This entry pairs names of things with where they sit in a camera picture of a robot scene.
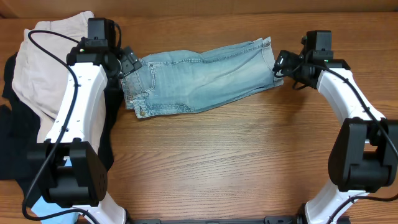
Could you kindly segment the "light blue denim shorts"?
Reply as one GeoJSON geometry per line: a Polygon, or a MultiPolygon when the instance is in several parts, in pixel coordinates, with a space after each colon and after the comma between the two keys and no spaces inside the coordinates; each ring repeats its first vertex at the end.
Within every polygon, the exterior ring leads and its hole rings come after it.
{"type": "Polygon", "coordinates": [[[283,84],[274,76],[271,38],[197,53],[176,50],[140,59],[122,80],[126,109],[137,118],[201,113],[283,84]]]}

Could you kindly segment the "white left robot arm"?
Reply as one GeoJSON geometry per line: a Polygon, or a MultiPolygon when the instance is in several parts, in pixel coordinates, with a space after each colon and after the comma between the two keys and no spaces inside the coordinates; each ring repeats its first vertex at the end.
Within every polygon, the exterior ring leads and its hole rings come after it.
{"type": "Polygon", "coordinates": [[[108,171],[91,135],[101,95],[119,93],[121,80],[142,64],[130,47],[121,48],[119,25],[105,18],[88,20],[88,36],[61,64],[68,70],[68,84],[60,110],[45,141],[27,157],[37,169],[29,188],[38,187],[47,203],[63,210],[36,219],[77,213],[91,223],[132,223],[128,211],[107,192],[108,171]]]}

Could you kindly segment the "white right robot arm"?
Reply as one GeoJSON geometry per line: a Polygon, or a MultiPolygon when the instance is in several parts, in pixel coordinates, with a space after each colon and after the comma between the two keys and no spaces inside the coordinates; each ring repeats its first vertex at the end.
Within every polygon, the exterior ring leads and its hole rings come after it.
{"type": "Polygon", "coordinates": [[[366,99],[349,65],[333,57],[329,30],[303,36],[299,54],[286,50],[274,64],[275,77],[290,77],[302,88],[318,90],[329,102],[341,129],[328,159],[329,180],[294,216],[269,216],[265,223],[349,223],[345,211],[358,200],[391,202],[373,196],[397,174],[397,120],[387,119],[366,99]]]}

